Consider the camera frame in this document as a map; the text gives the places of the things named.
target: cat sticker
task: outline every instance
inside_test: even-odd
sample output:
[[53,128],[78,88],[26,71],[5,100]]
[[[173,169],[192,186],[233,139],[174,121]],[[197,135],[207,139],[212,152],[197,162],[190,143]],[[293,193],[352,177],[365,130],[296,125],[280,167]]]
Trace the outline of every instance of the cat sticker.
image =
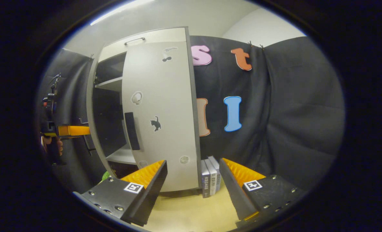
[[158,131],[158,129],[161,129],[161,124],[158,120],[158,116],[155,116],[157,118],[157,120],[150,120],[151,121],[151,125],[155,126],[155,130],[154,132]]

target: cabinet handle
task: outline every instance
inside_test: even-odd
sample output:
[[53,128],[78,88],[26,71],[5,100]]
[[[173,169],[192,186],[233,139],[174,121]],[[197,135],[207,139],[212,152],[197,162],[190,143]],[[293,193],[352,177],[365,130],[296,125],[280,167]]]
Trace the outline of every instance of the cabinet handle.
[[133,39],[133,40],[131,40],[131,41],[127,41],[127,42],[125,42],[124,45],[127,45],[129,42],[136,41],[136,40],[143,40],[143,41],[144,41],[145,38],[144,38],[144,37],[141,37],[141,38]]

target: blue letter i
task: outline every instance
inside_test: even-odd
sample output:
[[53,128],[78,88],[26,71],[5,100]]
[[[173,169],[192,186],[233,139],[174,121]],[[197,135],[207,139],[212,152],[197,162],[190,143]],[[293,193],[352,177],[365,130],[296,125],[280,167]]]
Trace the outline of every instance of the blue letter i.
[[228,116],[227,126],[224,128],[224,130],[227,132],[236,131],[241,128],[240,102],[241,97],[238,96],[224,98],[224,103],[227,105]]

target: sticker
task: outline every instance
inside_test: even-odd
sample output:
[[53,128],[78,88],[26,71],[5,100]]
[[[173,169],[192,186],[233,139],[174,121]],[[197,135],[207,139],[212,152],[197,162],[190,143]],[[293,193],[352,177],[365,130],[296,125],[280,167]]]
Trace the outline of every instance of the sticker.
[[213,61],[213,58],[208,54],[210,49],[203,45],[203,46],[192,46],[191,47],[191,55],[192,55],[192,62],[193,65],[207,65]]
[[139,161],[138,164],[139,164],[139,166],[141,167],[141,169],[142,169],[142,168],[145,168],[145,167],[148,166],[148,162],[145,161],[145,160],[141,160],[141,161]]
[[157,120],[150,120],[151,121],[151,125],[155,126],[155,130],[154,132],[158,131],[159,129],[162,129],[161,128],[161,123],[159,122],[159,119],[158,119],[158,116],[155,116],[157,118]]
[[130,192],[133,192],[135,194],[138,194],[141,189],[143,188],[144,186],[143,185],[139,185],[139,184],[135,184],[135,183],[129,183],[125,188],[124,190],[125,191],[130,191]]
[[197,98],[197,113],[198,113],[198,131],[200,137],[207,136],[211,131],[207,128],[206,106],[208,100],[206,98]]
[[178,47],[167,47],[163,50],[163,62],[166,62],[168,60],[171,60],[172,57],[168,56],[167,53],[173,49],[178,49]]
[[180,162],[181,164],[186,164],[186,163],[188,163],[189,161],[190,161],[190,157],[187,157],[187,156],[182,156],[182,157],[179,158],[179,162]]
[[142,102],[143,94],[141,91],[136,91],[132,97],[131,97],[131,102],[134,103],[135,105],[140,105]]
[[240,102],[241,97],[226,97],[224,98],[224,104],[227,105],[227,126],[224,131],[231,132],[241,128],[240,123]]
[[261,186],[260,183],[256,180],[245,182],[244,185],[246,186],[248,191],[253,191],[259,188],[263,188],[263,186]]
[[246,60],[246,58],[249,58],[250,55],[248,53],[245,53],[242,48],[232,49],[231,53],[236,55],[236,62],[240,69],[246,71],[250,71],[252,69],[251,64],[248,64]]

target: ceiling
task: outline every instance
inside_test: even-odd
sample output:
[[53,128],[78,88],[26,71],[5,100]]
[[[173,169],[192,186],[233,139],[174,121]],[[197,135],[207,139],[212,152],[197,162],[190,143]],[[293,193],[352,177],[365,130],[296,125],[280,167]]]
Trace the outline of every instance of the ceiling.
[[64,47],[90,56],[104,44],[133,34],[185,25],[190,35],[222,37],[258,8],[244,0],[155,0],[85,26]]

